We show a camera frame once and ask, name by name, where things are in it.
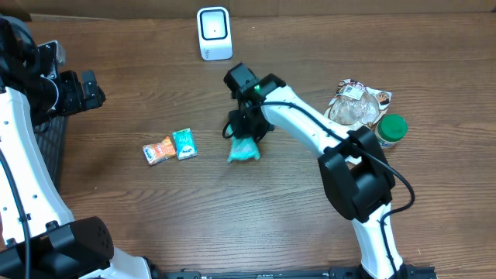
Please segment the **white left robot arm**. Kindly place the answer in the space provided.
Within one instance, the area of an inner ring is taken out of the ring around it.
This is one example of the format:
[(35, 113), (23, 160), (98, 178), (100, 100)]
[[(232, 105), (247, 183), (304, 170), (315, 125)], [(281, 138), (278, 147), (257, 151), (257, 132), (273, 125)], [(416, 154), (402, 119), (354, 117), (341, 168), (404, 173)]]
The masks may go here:
[(59, 72), (65, 56), (25, 24), (1, 19), (1, 219), (4, 278), (159, 278), (147, 258), (118, 249), (98, 217), (76, 219), (36, 140), (53, 119), (99, 108), (95, 74)]

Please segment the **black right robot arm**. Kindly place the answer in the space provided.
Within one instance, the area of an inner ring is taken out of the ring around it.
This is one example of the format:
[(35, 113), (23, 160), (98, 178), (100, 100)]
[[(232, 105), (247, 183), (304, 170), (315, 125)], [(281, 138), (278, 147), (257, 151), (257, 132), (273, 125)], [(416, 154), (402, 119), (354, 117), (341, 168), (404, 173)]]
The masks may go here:
[(333, 122), (300, 99), (274, 74), (258, 78), (239, 63), (223, 78), (237, 101), (224, 138), (260, 142), (280, 128), (317, 158), (325, 195), (353, 223), (362, 254), (361, 273), (371, 278), (406, 278), (390, 224), (396, 172), (367, 127), (352, 130)]

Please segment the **green lid jar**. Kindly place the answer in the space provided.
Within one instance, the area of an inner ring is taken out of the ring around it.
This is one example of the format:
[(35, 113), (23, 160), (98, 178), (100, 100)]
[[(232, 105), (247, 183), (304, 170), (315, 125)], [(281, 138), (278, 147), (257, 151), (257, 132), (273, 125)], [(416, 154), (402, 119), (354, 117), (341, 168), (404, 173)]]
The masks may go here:
[(386, 115), (375, 127), (375, 134), (383, 149), (391, 148), (408, 132), (408, 123), (397, 114)]

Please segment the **orange snack packet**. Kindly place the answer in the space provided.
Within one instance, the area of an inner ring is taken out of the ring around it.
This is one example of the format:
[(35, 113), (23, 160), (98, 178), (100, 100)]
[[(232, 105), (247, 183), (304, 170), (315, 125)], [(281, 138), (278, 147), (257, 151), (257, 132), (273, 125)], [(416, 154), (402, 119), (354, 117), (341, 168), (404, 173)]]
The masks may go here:
[(174, 144), (169, 136), (166, 136), (160, 143), (144, 145), (143, 153), (150, 166), (176, 156)]

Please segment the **beige brown snack bag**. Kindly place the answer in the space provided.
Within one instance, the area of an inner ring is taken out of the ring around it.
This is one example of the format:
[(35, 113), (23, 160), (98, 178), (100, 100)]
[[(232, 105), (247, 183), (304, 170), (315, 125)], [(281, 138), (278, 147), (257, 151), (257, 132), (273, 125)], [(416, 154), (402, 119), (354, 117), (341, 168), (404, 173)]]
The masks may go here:
[(393, 94), (353, 79), (339, 82), (324, 116), (343, 126), (372, 128), (387, 113)]

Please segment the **teal snack packet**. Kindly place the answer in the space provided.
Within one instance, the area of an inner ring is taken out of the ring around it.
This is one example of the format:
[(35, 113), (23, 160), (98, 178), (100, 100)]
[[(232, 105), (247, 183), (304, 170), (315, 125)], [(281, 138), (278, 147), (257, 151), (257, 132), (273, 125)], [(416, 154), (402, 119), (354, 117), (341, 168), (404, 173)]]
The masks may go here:
[(231, 144), (231, 150), (227, 159), (228, 162), (234, 160), (260, 159), (260, 151), (251, 137), (239, 139), (233, 136), (231, 138)]

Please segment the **small teal white packet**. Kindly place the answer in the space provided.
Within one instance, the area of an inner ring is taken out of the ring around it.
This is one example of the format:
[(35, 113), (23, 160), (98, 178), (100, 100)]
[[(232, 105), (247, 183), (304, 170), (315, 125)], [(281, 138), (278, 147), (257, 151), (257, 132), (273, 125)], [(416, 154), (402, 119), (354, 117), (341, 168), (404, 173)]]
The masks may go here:
[(174, 144), (177, 151), (177, 158), (185, 160), (195, 157), (198, 153), (193, 132), (190, 128), (178, 130), (172, 133)]

